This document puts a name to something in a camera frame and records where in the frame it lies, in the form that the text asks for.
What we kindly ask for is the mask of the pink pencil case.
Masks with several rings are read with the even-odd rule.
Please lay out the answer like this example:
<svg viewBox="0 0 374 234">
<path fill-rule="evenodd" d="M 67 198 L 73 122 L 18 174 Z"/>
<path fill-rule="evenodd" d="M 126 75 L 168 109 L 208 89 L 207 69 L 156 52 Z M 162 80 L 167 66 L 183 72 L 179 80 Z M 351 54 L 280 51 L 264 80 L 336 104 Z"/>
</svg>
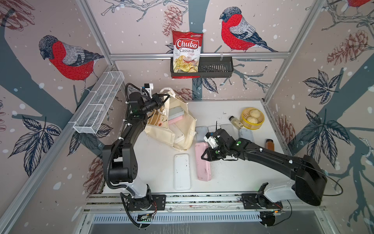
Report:
<svg viewBox="0 0 374 234">
<path fill-rule="evenodd" d="M 196 171 L 197 178 L 200 181 L 211 180 L 210 162 L 201 158 L 202 156 L 206 155 L 205 151 L 207 148 L 208 144 L 206 142 L 195 144 Z"/>
</svg>

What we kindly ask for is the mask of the light blue pencil case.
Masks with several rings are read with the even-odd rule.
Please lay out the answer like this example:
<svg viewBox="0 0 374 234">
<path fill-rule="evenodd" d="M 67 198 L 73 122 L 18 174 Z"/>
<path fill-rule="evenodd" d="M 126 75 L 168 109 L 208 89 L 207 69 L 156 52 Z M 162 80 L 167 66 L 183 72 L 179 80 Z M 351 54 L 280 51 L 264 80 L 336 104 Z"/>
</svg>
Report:
<svg viewBox="0 0 374 234">
<path fill-rule="evenodd" d="M 208 127 L 207 126 L 198 126 L 198 127 L 195 128 L 195 132 L 196 132 L 196 135 L 195 135 L 196 136 L 196 142 L 197 143 L 205 142 L 204 137 L 208 133 Z"/>
</svg>

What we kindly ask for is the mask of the white pencil case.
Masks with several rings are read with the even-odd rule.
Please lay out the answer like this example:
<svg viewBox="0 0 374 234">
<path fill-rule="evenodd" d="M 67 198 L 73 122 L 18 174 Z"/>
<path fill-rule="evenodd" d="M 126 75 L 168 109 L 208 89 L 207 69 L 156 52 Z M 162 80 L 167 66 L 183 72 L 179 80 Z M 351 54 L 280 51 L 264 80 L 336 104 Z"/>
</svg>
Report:
<svg viewBox="0 0 374 234">
<path fill-rule="evenodd" d="M 174 157 L 174 188 L 176 191 L 187 191 L 191 188 L 188 154 L 177 154 Z"/>
<path fill-rule="evenodd" d="M 214 132 L 216 132 L 218 130 L 218 128 L 219 128 L 218 125 L 212 125 L 212 126 L 208 127 L 208 131 L 210 133 L 214 133 Z"/>
</svg>

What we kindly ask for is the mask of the cream canvas tote bag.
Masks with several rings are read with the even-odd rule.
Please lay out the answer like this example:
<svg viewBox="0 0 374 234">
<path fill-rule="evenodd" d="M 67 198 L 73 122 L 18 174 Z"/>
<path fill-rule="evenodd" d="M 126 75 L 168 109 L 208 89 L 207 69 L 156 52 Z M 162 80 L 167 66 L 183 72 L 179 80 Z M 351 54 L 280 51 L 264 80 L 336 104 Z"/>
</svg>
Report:
<svg viewBox="0 0 374 234">
<path fill-rule="evenodd" d="M 188 103 L 167 87 L 161 94 L 170 97 L 163 107 L 154 111 L 145 127 L 147 136 L 178 151 L 188 150 L 195 136 L 196 119 L 190 114 Z"/>
</svg>

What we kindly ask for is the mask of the cream pencil case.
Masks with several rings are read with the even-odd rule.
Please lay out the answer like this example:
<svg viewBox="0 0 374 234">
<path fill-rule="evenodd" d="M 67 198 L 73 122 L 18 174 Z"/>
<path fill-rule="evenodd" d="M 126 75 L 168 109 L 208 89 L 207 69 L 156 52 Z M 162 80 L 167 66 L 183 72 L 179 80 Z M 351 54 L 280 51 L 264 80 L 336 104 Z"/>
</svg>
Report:
<svg viewBox="0 0 374 234">
<path fill-rule="evenodd" d="M 231 124 L 221 124 L 221 129 L 225 130 L 231 137 L 235 138 L 235 130 Z"/>
</svg>

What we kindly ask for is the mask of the grey pencil case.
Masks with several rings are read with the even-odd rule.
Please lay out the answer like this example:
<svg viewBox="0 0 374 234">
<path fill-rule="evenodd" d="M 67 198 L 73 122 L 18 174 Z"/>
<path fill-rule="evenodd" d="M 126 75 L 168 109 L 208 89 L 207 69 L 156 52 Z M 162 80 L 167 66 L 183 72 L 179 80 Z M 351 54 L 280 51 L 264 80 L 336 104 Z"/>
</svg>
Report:
<svg viewBox="0 0 374 234">
<path fill-rule="evenodd" d="M 239 138 L 255 142 L 253 132 L 250 129 L 242 128 L 239 130 Z"/>
</svg>

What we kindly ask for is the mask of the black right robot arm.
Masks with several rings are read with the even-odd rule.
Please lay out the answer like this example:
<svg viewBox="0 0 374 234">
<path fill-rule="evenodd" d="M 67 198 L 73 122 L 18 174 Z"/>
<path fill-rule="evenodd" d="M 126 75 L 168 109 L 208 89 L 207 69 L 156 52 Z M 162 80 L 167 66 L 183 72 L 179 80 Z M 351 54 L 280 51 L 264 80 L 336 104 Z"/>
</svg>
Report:
<svg viewBox="0 0 374 234">
<path fill-rule="evenodd" d="M 280 154 L 245 138 L 234 139 L 222 128 L 206 133 L 204 141 L 208 143 L 208 148 L 201 155 L 202 160 L 252 161 L 278 171 L 294 181 L 289 186 L 271 188 L 268 183 L 262 185 L 260 195 L 273 203 L 297 197 L 309 205 L 320 206 L 326 196 L 324 190 L 329 176 L 307 155 L 300 158 Z M 278 192 L 277 188 L 286 190 Z"/>
</svg>

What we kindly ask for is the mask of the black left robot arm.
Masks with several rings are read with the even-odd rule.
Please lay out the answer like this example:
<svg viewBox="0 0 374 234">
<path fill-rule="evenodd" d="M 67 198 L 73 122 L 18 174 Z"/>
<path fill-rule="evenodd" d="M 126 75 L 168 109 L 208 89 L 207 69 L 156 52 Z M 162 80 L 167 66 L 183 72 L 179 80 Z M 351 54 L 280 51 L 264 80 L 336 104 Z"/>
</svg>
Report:
<svg viewBox="0 0 374 234">
<path fill-rule="evenodd" d="M 126 189 L 132 199 L 143 199 L 151 195 L 149 185 L 137 178 L 138 164 L 134 145 L 144 131 L 149 115 L 159 110 L 170 98 L 170 94 L 151 95 L 145 87 L 132 83 L 125 85 L 127 103 L 125 127 L 114 143 L 102 150 L 103 177 L 110 189 Z"/>
</svg>

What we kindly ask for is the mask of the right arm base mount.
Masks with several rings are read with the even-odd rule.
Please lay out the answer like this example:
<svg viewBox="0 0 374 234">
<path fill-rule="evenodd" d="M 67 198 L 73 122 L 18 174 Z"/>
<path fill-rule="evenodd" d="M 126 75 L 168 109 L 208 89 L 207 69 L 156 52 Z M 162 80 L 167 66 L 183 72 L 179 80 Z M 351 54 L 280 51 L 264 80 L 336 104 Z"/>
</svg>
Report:
<svg viewBox="0 0 374 234">
<path fill-rule="evenodd" d="M 250 209 L 275 209 L 282 210 L 282 203 L 272 202 L 265 196 L 265 188 L 268 183 L 263 183 L 257 192 L 241 194 L 240 201 L 245 210 Z"/>
</svg>

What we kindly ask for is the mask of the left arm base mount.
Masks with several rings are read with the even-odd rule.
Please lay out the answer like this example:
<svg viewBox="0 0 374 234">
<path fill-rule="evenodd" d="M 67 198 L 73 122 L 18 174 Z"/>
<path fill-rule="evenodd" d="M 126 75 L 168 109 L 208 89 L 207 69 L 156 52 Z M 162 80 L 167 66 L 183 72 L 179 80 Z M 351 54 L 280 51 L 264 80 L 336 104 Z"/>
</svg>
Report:
<svg viewBox="0 0 374 234">
<path fill-rule="evenodd" d="M 140 199 L 124 199 L 128 211 L 154 212 L 163 211 L 166 205 L 166 195 L 148 193 Z"/>
</svg>

